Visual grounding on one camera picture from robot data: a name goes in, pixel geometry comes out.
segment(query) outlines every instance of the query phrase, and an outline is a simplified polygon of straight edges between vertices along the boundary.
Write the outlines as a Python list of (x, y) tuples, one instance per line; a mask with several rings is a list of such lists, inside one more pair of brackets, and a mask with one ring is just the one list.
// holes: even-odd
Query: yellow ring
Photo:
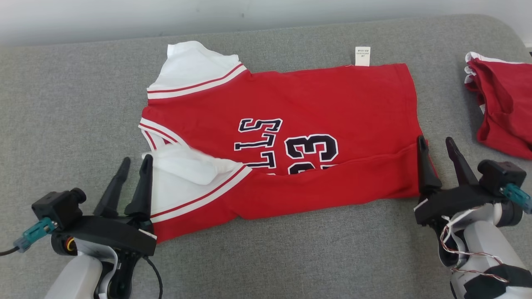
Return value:
[(68, 251), (73, 251), (74, 250), (74, 249), (70, 248), (70, 244), (72, 244), (72, 242), (74, 242), (74, 238), (70, 238), (70, 240), (66, 243), (66, 250), (68, 250)]

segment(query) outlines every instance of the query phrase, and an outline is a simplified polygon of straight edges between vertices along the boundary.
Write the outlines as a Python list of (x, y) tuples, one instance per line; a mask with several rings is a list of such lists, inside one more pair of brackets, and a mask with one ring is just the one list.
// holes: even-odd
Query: white sleeve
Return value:
[(226, 76), (241, 65), (238, 55), (222, 55), (197, 41), (168, 45), (168, 58), (150, 92), (190, 88)]
[(469, 62), (469, 61), (471, 61), (471, 60), (473, 60), (475, 58), (477, 58), (480, 61), (502, 62), (502, 63), (509, 63), (509, 64), (524, 64), (524, 62), (511, 62), (511, 61), (500, 60), (500, 59), (497, 59), (497, 58), (490, 58), (490, 57), (482, 56), (482, 55), (478, 54), (477, 52), (468, 52), (465, 55), (465, 62)]
[(216, 200), (252, 171), (242, 163), (214, 158), (180, 144), (166, 144), (147, 154), (153, 157), (154, 223)]

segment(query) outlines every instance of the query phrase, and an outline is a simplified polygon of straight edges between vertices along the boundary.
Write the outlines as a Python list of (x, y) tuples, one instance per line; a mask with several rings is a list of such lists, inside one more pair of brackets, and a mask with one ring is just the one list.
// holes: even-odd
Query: basketball jersey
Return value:
[(532, 159), (532, 64), (507, 62), (469, 52), (465, 84), (477, 92), (484, 120), (477, 132), (482, 144)]
[(272, 176), (185, 145), (161, 145), (150, 152), (151, 221), (157, 242), (220, 225), (237, 216), (257, 219), (377, 198), (414, 196), (417, 158), (413, 151), (415, 145), (394, 155), (353, 160), (327, 170)]
[[(169, 45), (139, 128), (154, 153), (178, 144), (250, 170), (230, 196), (201, 207), (219, 209), (220, 217), (201, 216), (199, 207), (183, 210), (179, 217), (197, 224), (184, 223), (191, 232), (236, 215), (256, 219), (415, 196), (416, 105), (405, 64), (251, 73), (237, 55), (189, 41)], [(174, 203), (154, 210), (155, 222), (197, 200), (164, 196)]]

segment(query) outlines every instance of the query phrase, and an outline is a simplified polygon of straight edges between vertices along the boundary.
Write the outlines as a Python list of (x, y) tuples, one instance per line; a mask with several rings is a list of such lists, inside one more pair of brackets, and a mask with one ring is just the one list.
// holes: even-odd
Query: red stripe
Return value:
[(157, 147), (155, 146), (155, 142), (153, 142), (152, 135), (150, 135), (149, 132), (146, 132), (146, 135), (148, 136), (149, 141), (150, 141), (150, 142), (152, 143), (152, 145), (153, 145), (153, 150), (156, 150)]
[(221, 187), (225, 186), (225, 185), (226, 185), (228, 182), (230, 182), (232, 179), (234, 179), (234, 177), (237, 176), (237, 174), (239, 174), (239, 173), (240, 173), (245, 167), (246, 167), (246, 166), (242, 166), (242, 167), (241, 167), (237, 172), (235, 172), (235, 174), (233, 174), (228, 180), (226, 180), (225, 182), (223, 182), (222, 185), (216, 187), (213, 191), (210, 191), (209, 193), (203, 195), (202, 197), (197, 198), (197, 199), (195, 199), (195, 200), (193, 200), (193, 201), (191, 201), (191, 202), (188, 202), (188, 203), (186, 203), (186, 204), (182, 204), (182, 205), (180, 205), (180, 206), (176, 206), (176, 207), (174, 207), (173, 209), (169, 209), (169, 210), (167, 210), (167, 211), (164, 211), (164, 212), (160, 212), (160, 213), (154, 214), (154, 215), (151, 216), (151, 218), (153, 218), (153, 217), (157, 217), (157, 216), (160, 216), (160, 215), (164, 215), (164, 214), (167, 214), (167, 213), (170, 213), (170, 212), (173, 212), (173, 211), (175, 211), (175, 210), (178, 210), (178, 209), (180, 209), (180, 208), (182, 208), (182, 207), (188, 206), (188, 205), (190, 205), (190, 204), (193, 204), (193, 203), (195, 203), (195, 202), (197, 202), (197, 201), (200, 201), (200, 200), (202, 200), (202, 199), (208, 197), (209, 195), (211, 195), (211, 194), (213, 194), (214, 192), (216, 192), (217, 190), (219, 190)]
[(241, 66), (242, 66), (242, 64), (237, 65), (234, 69), (232, 69), (230, 72), (228, 72), (227, 75), (225, 75), (225, 76), (223, 76), (221, 78), (218, 78), (218, 79), (212, 79), (210, 81), (206, 81), (206, 82), (199, 83), (199, 84), (196, 84), (196, 85), (187, 86), (187, 87), (183, 87), (183, 88), (177, 88), (177, 89), (171, 89), (171, 90), (149, 90), (148, 93), (149, 94), (173, 93), (173, 92), (178, 92), (180, 90), (190, 89), (190, 88), (198, 87), (198, 86), (201, 86), (201, 85), (209, 84), (211, 82), (220, 81), (220, 80), (223, 80), (223, 79), (227, 78), (230, 74), (232, 74), (234, 71), (236, 71), (236, 69), (240, 68)]
[(159, 132), (159, 133), (165, 135), (166, 137), (170, 138), (170, 140), (172, 140), (172, 141), (174, 141), (175, 143), (177, 143), (177, 140), (173, 139), (173, 138), (170, 137), (168, 134), (166, 134), (165, 132), (163, 132), (163, 131), (161, 131), (161, 130), (159, 130), (159, 129), (156, 129), (156, 128), (154, 128), (154, 127), (147, 126), (147, 125), (145, 125), (145, 124), (143, 124), (143, 123), (140, 123), (140, 125), (143, 126), (143, 127), (146, 128), (146, 129), (150, 129), (150, 130), (154, 130), (154, 131), (156, 131), (156, 132)]

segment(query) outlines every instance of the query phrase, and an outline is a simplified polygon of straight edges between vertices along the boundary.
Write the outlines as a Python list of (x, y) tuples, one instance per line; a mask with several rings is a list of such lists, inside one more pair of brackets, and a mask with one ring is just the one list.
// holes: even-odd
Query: teal connector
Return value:
[(26, 230), (22, 237), (13, 242), (13, 245), (19, 248), (19, 252), (25, 252), (33, 243), (53, 232), (56, 228), (57, 223), (48, 217), (42, 218), (38, 223)]
[(517, 203), (527, 214), (532, 214), (532, 199), (530, 195), (514, 184), (508, 184), (502, 190), (502, 194), (509, 200)]

